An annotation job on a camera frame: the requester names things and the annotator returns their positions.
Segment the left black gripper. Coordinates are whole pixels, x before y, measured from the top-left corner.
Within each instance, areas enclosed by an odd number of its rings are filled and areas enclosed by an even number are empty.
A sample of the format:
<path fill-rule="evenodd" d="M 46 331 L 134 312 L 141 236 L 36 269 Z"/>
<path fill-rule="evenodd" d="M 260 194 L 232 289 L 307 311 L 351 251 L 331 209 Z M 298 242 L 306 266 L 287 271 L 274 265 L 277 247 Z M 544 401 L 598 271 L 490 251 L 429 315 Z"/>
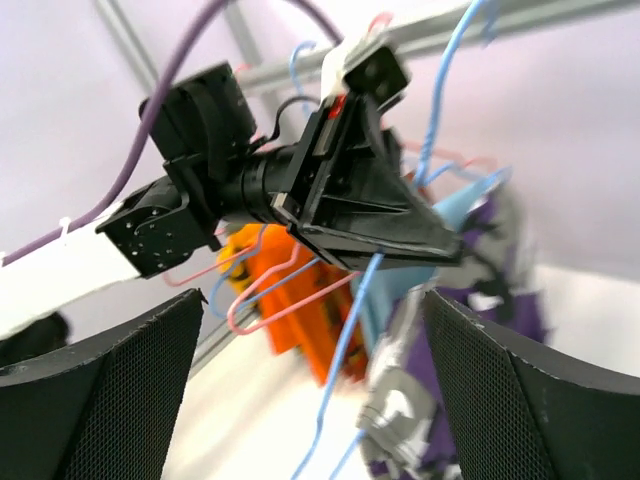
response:
<path fill-rule="evenodd" d="M 400 175 L 401 148 L 365 95 L 327 99 L 295 147 L 272 209 L 325 262 L 363 271 L 453 266 L 461 237 Z"/>

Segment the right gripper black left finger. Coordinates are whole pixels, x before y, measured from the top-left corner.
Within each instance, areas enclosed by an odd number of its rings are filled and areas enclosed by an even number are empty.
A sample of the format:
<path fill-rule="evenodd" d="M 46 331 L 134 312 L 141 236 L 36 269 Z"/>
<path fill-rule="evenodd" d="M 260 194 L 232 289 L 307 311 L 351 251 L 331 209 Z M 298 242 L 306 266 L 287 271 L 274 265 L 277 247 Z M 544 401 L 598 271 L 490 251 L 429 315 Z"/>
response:
<path fill-rule="evenodd" d="M 1 476 L 161 477 L 203 317 L 189 289 L 138 317 L 1 370 Z"/>

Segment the blue wire hanger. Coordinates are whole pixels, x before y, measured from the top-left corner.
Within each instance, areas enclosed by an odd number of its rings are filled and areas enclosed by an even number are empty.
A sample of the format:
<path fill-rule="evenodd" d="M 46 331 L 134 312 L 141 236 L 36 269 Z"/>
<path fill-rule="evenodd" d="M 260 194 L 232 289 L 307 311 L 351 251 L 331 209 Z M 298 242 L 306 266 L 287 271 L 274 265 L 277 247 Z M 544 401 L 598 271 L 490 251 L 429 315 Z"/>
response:
<path fill-rule="evenodd" d="M 454 28 L 453 33 L 451 34 L 451 38 L 447 43 L 444 53 L 442 54 L 440 65 L 434 81 L 428 129 L 426 131 L 424 143 L 420 149 L 419 166 L 414 179 L 414 184 L 417 186 L 425 186 L 429 184 L 430 181 L 436 179 L 439 175 L 449 169 L 448 167 L 441 167 L 434 173 L 429 172 L 430 161 L 433 154 L 436 136 L 439 130 L 444 85 L 453 57 L 456 50 L 460 46 L 463 35 L 471 25 L 474 17 L 481 10 L 486 11 L 486 24 L 483 27 L 482 32 L 487 37 L 488 41 L 491 41 L 493 39 L 494 35 L 492 33 L 492 29 L 499 12 L 498 4 L 495 1 L 473 0 L 470 2 L 470 5 L 467 7 L 461 19 Z M 312 459 L 319 444 L 324 426 L 325 413 L 338 378 L 338 368 L 344 360 L 347 344 L 348 341 L 352 338 L 358 314 L 360 313 L 364 300 L 369 293 L 370 285 L 375 279 L 376 270 L 379 268 L 382 260 L 383 256 L 379 253 L 376 253 L 373 256 L 373 259 L 369 262 L 364 274 L 359 277 L 360 283 L 355 295 L 355 300 L 348 313 L 345 329 L 339 336 L 336 351 L 331 361 L 327 384 L 324 387 L 322 400 L 316 416 L 316 429 L 314 438 L 311 446 L 309 447 L 309 450 L 292 474 L 292 477 L 294 479 L 300 477 L 305 467 Z"/>

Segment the purple camouflage trousers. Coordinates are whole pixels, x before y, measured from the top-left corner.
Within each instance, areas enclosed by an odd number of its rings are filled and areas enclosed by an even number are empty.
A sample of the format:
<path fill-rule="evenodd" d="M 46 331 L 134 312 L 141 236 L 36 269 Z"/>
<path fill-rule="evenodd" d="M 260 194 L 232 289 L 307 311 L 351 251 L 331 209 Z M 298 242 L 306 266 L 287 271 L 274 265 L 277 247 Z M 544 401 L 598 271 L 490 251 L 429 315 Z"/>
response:
<path fill-rule="evenodd" d="M 456 448 L 425 329 L 421 295 L 434 288 L 535 341 L 547 329 L 533 280 L 534 249 L 516 194 L 503 186 L 474 206 L 461 230 L 463 262 L 434 271 L 396 300 L 369 362 L 357 427 L 374 479 L 458 479 Z"/>

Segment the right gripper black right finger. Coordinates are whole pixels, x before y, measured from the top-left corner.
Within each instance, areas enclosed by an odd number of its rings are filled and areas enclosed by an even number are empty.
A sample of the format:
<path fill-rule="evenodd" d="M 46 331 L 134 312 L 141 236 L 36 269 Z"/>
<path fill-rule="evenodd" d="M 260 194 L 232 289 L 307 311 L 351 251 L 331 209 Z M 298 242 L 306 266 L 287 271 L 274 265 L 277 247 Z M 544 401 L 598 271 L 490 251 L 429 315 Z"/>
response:
<path fill-rule="evenodd" d="M 638 378 L 485 321 L 437 291 L 423 306 L 464 478 L 638 478 Z"/>

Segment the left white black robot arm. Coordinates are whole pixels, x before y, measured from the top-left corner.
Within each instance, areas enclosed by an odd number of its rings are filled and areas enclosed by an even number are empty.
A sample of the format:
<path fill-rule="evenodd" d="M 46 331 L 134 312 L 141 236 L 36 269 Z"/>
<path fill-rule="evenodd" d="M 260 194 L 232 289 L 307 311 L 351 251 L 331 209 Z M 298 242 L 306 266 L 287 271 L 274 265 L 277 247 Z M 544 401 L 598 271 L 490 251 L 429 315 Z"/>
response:
<path fill-rule="evenodd" d="M 220 222 L 282 225 L 323 261 L 362 271 L 449 266 L 462 242 L 453 224 L 400 175 L 401 148 L 380 125 L 407 86 L 395 62 L 368 60 L 347 90 L 324 99 L 300 140 L 267 149 L 228 65 L 173 87 L 152 128 L 165 175 L 112 213 L 58 233 L 1 270 L 1 334 L 96 290 L 149 279 L 201 247 L 218 250 Z"/>

